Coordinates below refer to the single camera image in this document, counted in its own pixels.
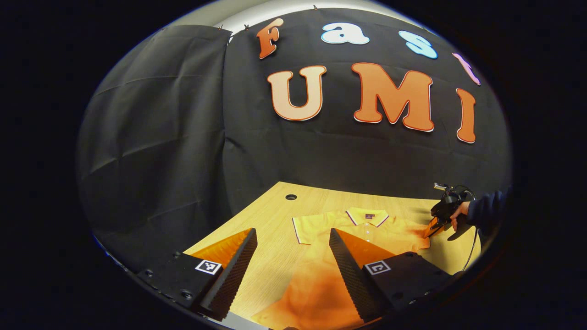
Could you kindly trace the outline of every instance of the black curtain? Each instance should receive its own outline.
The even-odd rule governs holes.
[[[433,183],[463,184],[477,194],[504,189],[511,183],[511,141],[504,114],[483,74],[476,85],[451,54],[467,55],[444,39],[388,16],[354,9],[325,8],[280,16],[277,50],[259,59],[256,34],[275,18],[238,32],[228,44],[224,63],[223,107],[226,118],[224,170],[233,212],[238,212],[277,181],[355,193],[408,198],[440,198]],[[329,44],[322,27],[346,22],[370,38],[365,45]],[[412,52],[398,32],[426,38],[438,53],[430,59]],[[409,70],[430,76],[430,133],[408,129],[401,120],[390,124],[360,123],[359,75],[354,63],[381,65],[396,86]],[[323,104],[307,121],[292,122],[273,110],[267,77],[288,70],[293,105],[306,103],[306,81],[299,70],[323,65]],[[459,141],[462,88],[476,99],[476,141]],[[404,109],[400,118],[405,117]]]
[[[132,271],[183,251],[230,217],[222,176],[222,70],[230,32],[164,28],[93,95],[77,177],[98,240]]]
[[[477,194],[511,180],[511,146],[500,104],[474,63],[476,85],[451,54],[467,54],[409,23],[354,9],[280,16],[277,50],[259,59],[256,34],[209,26],[164,28],[131,50],[93,95],[79,133],[77,177],[98,240],[132,271],[183,251],[277,181],[356,193],[439,198],[434,182]],[[322,27],[347,22],[365,45],[330,44]],[[399,31],[426,38],[438,53],[412,52]],[[432,132],[360,123],[361,84],[351,66],[381,65],[396,86],[409,70],[430,76]],[[290,98],[306,103],[299,70],[326,66],[323,105],[292,122],[272,105],[267,77],[293,72]],[[459,141],[462,88],[476,99],[475,143]],[[384,114],[381,104],[379,112]]]

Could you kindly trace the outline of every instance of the blue letter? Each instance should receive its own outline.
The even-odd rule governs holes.
[[[399,33],[400,36],[407,41],[406,46],[411,49],[412,52],[424,55],[431,59],[438,57],[438,54],[432,49],[432,44],[428,40],[408,31],[400,31]]]
[[[363,35],[360,27],[351,23],[330,23],[322,27],[322,41],[327,43],[345,43],[350,42],[355,45],[364,45],[369,42],[369,38]]]

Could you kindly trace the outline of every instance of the person's arm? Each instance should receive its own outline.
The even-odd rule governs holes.
[[[496,191],[493,194],[485,194],[480,199],[463,202],[457,211],[451,216],[453,228],[456,230],[457,216],[463,213],[468,218],[468,223],[476,226],[484,233],[490,233],[493,225],[505,211],[505,201],[511,193],[511,186],[502,193]]]

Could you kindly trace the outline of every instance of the wooden table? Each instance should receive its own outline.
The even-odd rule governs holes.
[[[287,200],[288,194],[297,196]],[[438,200],[399,198],[347,193],[278,182],[247,208],[199,241],[184,253],[192,254],[219,240],[248,228],[257,230],[257,250],[242,279],[230,311],[252,321],[251,317],[281,298],[310,245],[298,244],[292,217],[346,210],[349,207],[386,210],[391,217],[428,224],[430,209]],[[471,251],[474,227],[459,239],[447,241],[452,229],[431,238],[430,248],[419,254],[449,274],[462,270]],[[481,251],[479,238],[468,267]]]

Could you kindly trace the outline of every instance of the black cable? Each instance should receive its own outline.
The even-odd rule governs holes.
[[[465,186],[457,186],[457,187],[464,187],[465,188],[465,192],[466,193],[470,193],[471,196],[473,197],[473,200],[477,200],[475,198],[475,194],[469,190],[469,188],[465,187]],[[463,266],[463,271],[465,270],[465,268],[467,268],[467,265],[469,264],[469,260],[471,260],[471,256],[473,255],[473,250],[475,249],[475,242],[477,241],[477,235],[479,234],[479,228],[475,227],[475,237],[473,237],[473,246],[471,247],[471,252],[469,253],[469,258],[467,259],[467,262],[465,263],[465,266]]]

